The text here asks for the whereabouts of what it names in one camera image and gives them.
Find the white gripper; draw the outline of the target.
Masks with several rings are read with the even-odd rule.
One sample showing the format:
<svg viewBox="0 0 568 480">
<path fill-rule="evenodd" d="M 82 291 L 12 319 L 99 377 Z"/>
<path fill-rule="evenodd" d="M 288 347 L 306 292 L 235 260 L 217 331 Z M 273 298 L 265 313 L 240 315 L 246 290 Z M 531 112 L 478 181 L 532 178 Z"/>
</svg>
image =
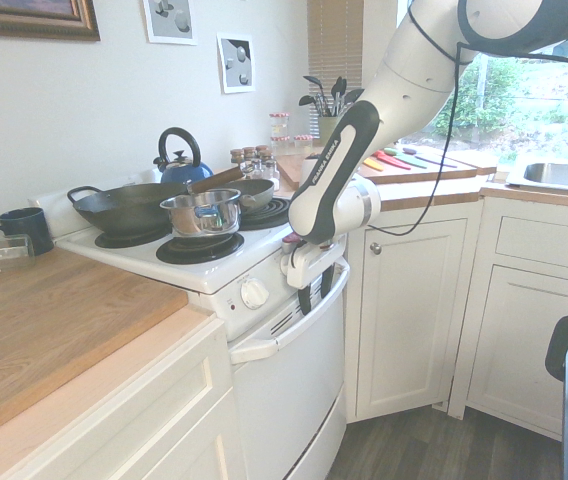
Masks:
<svg viewBox="0 0 568 480">
<path fill-rule="evenodd" d="M 295 247 L 288 255 L 285 268 L 286 281 L 289 286 L 298 289 L 298 302 L 303 316 L 312 310 L 311 283 L 321 274 L 320 296 L 326 298 L 333 286 L 335 262 L 343 256 L 347 236 L 334 238 L 327 245 L 306 243 Z"/>
</svg>

